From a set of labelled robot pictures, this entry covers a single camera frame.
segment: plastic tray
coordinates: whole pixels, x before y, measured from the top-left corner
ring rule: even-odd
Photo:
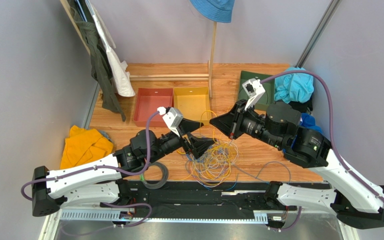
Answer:
[[[174,107],[179,109],[185,119],[210,124],[210,96],[208,87],[174,88]]]
[[[248,95],[244,91],[243,83],[254,78],[258,78],[260,80],[267,79],[272,75],[254,73],[250,71],[241,71],[241,76],[239,79],[239,89],[238,89],[238,100],[245,99],[248,100]],[[274,103],[275,98],[275,80],[263,83],[263,88],[266,91],[263,96],[261,96],[260,100],[255,104],[255,109],[266,111],[270,104]]]
[[[146,127],[146,122],[158,107],[173,107],[172,88],[139,88],[134,109],[134,124],[138,127]],[[163,128],[166,124],[160,115],[156,115],[150,121],[151,127]]]

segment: orange cloth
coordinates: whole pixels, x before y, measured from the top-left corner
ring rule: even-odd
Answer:
[[[65,138],[60,169],[69,169],[102,159],[111,154],[113,149],[114,144],[96,129],[86,130],[74,125],[69,130],[69,137]]]

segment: gray cloth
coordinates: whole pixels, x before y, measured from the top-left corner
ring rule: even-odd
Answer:
[[[68,0],[68,3],[70,5],[71,15],[79,28],[79,32],[90,49],[91,76],[99,83],[102,89],[102,107],[114,113],[120,113],[122,121],[125,122],[126,115],[121,109],[117,95],[115,94],[111,67],[92,15],[86,7],[84,0],[80,0],[80,3],[87,20],[91,22],[83,21],[77,11],[75,0]]]

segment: wooden table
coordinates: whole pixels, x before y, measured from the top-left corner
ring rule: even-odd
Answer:
[[[213,98],[211,102],[211,110],[217,115],[228,112],[237,100],[239,78],[241,71],[250,71],[260,74],[274,75],[283,72],[289,67],[288,64],[215,64],[213,68]],[[181,64],[130,64],[127,71],[132,75],[157,75],[157,74],[204,74],[207,71],[206,63],[181,63]],[[190,81],[161,81],[161,82],[133,82],[132,86],[137,93],[138,88],[174,88],[174,87],[206,87],[208,82],[190,82]],[[125,122],[122,121],[120,114],[113,113],[102,108],[101,92],[97,98],[94,112],[91,118],[90,127],[98,130],[106,131],[114,141],[117,149],[121,149],[125,145],[130,144],[130,138],[143,127],[135,126],[133,122],[135,97],[121,97],[118,100],[122,109],[127,116]],[[167,133],[167,128],[151,128],[157,136]],[[210,137],[212,130],[210,126],[201,128],[201,133]],[[294,182],[321,182],[322,178],[297,165],[290,163],[283,158],[282,152],[275,148],[244,134],[234,141],[238,146],[240,157],[236,166],[249,174],[256,176],[262,166],[270,161],[278,161],[285,164],[291,171],[291,181]],[[182,155],[174,152],[159,162],[167,166],[169,170],[169,180],[182,180],[189,176],[185,169],[186,159]],[[232,168],[232,174],[228,181],[234,182],[238,174],[239,182],[255,182],[254,177],[240,172],[235,167]],[[157,167],[150,167],[145,173],[147,180],[161,179],[161,171]],[[289,179],[288,171],[280,164],[269,164],[259,175],[260,179],[265,181],[283,181]],[[128,179],[139,179],[137,176]]]

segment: blue bucket hat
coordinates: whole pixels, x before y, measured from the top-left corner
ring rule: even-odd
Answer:
[[[204,17],[219,23],[232,21],[235,0],[190,0],[190,3]]]

